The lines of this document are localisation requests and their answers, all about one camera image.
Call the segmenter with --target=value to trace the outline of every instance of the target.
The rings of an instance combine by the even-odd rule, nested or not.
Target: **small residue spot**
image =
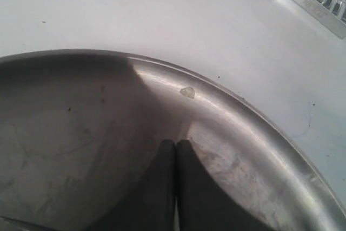
[[[192,87],[183,88],[180,93],[185,97],[195,98],[195,90]]]

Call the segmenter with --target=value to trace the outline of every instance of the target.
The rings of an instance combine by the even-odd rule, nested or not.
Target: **white countertop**
[[[244,97],[346,206],[346,42],[291,0],[0,0],[0,55],[105,49],[165,60]]]

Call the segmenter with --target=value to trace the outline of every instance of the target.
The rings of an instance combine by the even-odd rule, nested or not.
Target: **white surface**
[[[0,7],[1,56],[125,51],[224,85],[290,136],[346,205],[346,42],[290,0],[0,0]]]

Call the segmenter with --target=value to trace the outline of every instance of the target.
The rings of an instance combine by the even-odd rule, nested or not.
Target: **stainless steel bowl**
[[[34,52],[0,60],[0,97],[0,215],[79,230],[131,190],[162,139],[187,138],[219,185],[272,227],[346,230],[297,147],[191,71],[118,52]]]

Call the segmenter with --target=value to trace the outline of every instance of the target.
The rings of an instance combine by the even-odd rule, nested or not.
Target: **metal bowl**
[[[79,230],[131,190],[162,139],[187,138],[217,183],[275,229],[346,230],[297,147],[191,71],[118,52],[34,52],[0,60],[0,95],[2,216]]]

